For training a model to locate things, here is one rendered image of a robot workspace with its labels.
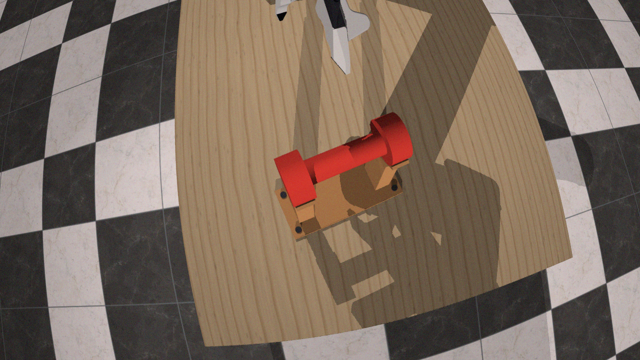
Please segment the red dumbbell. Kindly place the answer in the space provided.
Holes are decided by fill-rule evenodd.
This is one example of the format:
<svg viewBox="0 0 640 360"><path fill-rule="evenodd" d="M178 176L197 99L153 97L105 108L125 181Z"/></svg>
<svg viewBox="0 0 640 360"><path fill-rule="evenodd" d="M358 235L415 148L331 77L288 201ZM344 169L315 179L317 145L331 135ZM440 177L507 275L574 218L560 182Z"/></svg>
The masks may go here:
<svg viewBox="0 0 640 360"><path fill-rule="evenodd" d="M382 157L393 166L413 156L413 145L402 119L395 113L370 121L371 133L303 161L298 150L274 158L293 207L317 198L314 185Z"/></svg>

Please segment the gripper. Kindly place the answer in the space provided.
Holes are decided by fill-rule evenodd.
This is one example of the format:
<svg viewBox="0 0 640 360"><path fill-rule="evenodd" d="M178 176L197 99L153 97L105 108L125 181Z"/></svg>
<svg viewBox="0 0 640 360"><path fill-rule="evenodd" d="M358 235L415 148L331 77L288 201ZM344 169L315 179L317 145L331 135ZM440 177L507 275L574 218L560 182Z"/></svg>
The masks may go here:
<svg viewBox="0 0 640 360"><path fill-rule="evenodd" d="M285 18L288 5L295 1L275 0L275 15L279 21ZM346 0L317 0L315 10L326 32L331 59L345 75L349 75L349 41L370 28L370 18L365 13L351 10Z"/></svg>

